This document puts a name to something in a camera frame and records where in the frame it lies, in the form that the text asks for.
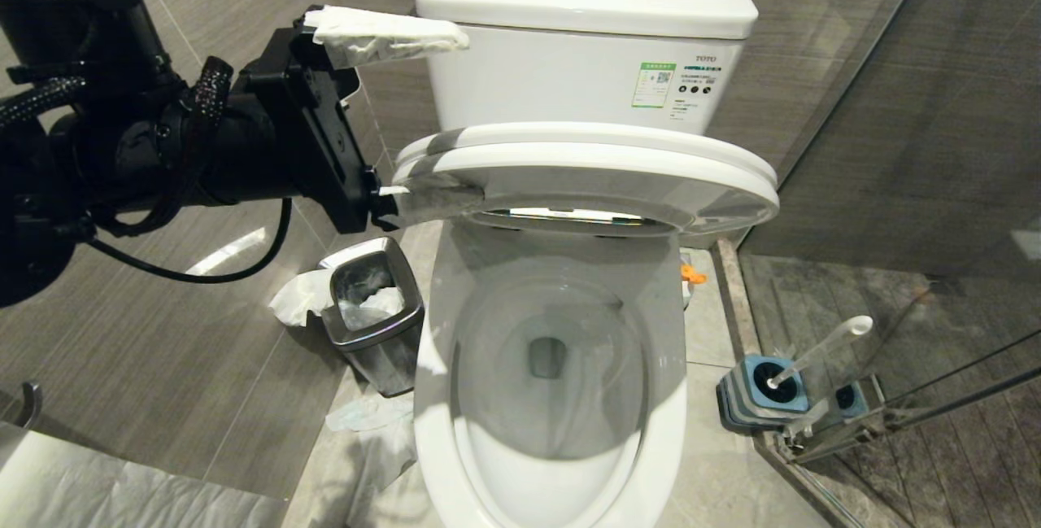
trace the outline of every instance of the orange object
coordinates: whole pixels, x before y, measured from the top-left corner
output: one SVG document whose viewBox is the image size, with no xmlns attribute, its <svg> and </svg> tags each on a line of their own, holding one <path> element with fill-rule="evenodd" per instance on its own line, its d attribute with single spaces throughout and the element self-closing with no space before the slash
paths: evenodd
<svg viewBox="0 0 1041 528">
<path fill-rule="evenodd" d="M 703 284 L 709 281 L 709 277 L 703 273 L 699 273 L 694 266 L 687 266 L 684 263 L 680 266 L 680 278 L 684 282 L 690 282 L 691 284 Z"/>
</svg>

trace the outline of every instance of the toilet tank lid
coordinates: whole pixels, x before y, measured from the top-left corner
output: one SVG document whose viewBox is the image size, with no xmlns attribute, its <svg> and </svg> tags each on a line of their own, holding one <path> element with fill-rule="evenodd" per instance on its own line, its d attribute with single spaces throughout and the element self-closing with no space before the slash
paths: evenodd
<svg viewBox="0 0 1041 528">
<path fill-rule="evenodd" d="M 457 24 L 685 39 L 747 39 L 752 0 L 415 0 L 420 17 Z"/>
</svg>

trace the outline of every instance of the shower enclosure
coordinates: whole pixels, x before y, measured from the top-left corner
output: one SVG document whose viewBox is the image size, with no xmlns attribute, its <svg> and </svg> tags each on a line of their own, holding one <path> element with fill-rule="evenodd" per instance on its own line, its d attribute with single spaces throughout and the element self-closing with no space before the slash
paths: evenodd
<svg viewBox="0 0 1041 528">
<path fill-rule="evenodd" d="M 912 526 L 1041 526 L 1039 0 L 900 0 L 739 247 L 764 354 L 869 412 L 779 439 Z M 850 514 L 853 525 L 868 525 Z"/>
</svg>

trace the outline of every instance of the toilet brush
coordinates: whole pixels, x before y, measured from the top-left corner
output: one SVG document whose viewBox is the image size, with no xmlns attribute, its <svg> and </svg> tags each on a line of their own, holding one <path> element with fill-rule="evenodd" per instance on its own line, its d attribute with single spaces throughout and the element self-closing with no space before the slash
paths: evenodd
<svg viewBox="0 0 1041 528">
<path fill-rule="evenodd" d="M 835 327 L 832 332 L 828 333 L 828 336 L 824 337 L 822 342 L 807 351 L 791 366 L 788 366 L 788 368 L 786 368 L 783 372 L 766 380 L 766 385 L 772 389 L 777 389 L 785 380 L 795 375 L 796 372 L 799 372 L 813 364 L 815 361 L 827 357 L 831 351 L 834 351 L 835 349 L 846 345 L 856 338 L 866 335 L 871 330 L 873 325 L 874 321 L 872 318 L 864 315 L 849 318 L 848 321 L 838 325 L 838 327 Z"/>
</svg>

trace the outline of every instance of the toilet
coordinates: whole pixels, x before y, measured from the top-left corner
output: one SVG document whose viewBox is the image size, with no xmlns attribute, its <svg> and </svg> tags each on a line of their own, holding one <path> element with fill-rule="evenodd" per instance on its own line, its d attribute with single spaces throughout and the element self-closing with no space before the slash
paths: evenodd
<svg viewBox="0 0 1041 528">
<path fill-rule="evenodd" d="M 650 528 L 686 421 L 680 238 L 779 209 L 766 161 L 700 135 L 755 5 L 416 9 L 471 37 L 429 58 L 447 131 L 388 191 L 401 224 L 443 220 L 414 400 L 434 507 L 450 528 Z"/>
</svg>

